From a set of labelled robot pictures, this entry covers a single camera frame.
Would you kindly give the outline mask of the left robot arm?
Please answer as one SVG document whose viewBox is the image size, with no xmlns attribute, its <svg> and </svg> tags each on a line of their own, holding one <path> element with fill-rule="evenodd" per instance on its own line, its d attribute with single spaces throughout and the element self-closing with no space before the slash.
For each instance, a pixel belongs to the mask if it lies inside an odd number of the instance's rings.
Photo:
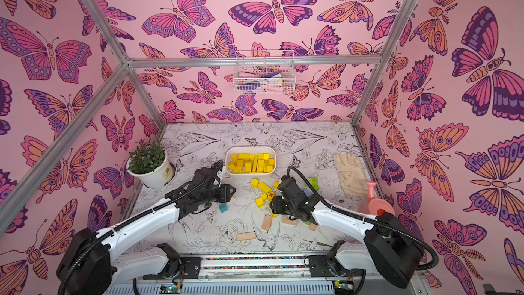
<svg viewBox="0 0 524 295">
<path fill-rule="evenodd" d="M 165 226 L 204 212 L 213 203 L 229 202 L 236 190 L 222 183 L 224 169 L 222 160 L 197 169 L 192 180 L 141 213 L 96 232 L 90 228 L 77 232 L 57 268 L 58 294 L 103 294 L 114 285 L 143 276 L 183 276 L 180 254 L 169 244 L 136 253 L 127 250 Z"/>
</svg>

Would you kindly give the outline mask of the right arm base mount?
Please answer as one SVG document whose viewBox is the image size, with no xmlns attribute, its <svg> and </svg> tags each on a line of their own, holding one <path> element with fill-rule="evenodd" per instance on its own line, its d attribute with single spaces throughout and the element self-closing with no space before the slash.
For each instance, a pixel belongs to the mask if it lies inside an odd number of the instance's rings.
<svg viewBox="0 0 524 295">
<path fill-rule="evenodd" d="M 311 277 L 347 279 L 349 277 L 362 276 L 360 270 L 343 268 L 334 258 L 330 258 L 327 255 L 308 255 L 304 258 L 304 264 L 308 267 Z"/>
</svg>

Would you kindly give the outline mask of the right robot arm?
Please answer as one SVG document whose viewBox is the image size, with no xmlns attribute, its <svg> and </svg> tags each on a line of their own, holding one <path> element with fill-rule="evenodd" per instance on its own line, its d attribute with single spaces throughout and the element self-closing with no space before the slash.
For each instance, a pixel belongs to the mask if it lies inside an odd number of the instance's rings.
<svg viewBox="0 0 524 295">
<path fill-rule="evenodd" d="M 337 269 L 376 272 L 405 289 L 416 272 L 439 263 L 434 248 L 411 234 L 395 215 L 373 216 L 337 206 L 320 195 L 296 167 L 287 168 L 278 191 L 270 203 L 274 214 L 335 229 L 364 245 L 363 251 L 343 241 L 333 245 L 327 259 Z"/>
</svg>

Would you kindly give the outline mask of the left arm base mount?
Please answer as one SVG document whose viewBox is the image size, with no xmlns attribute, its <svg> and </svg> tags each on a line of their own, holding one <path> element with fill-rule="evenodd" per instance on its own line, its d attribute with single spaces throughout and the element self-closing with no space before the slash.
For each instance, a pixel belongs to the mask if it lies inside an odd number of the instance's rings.
<svg viewBox="0 0 524 295">
<path fill-rule="evenodd" d="M 197 279 L 201 270 L 201 257 L 182 257 L 170 259 L 157 274 L 164 279 Z"/>
</svg>

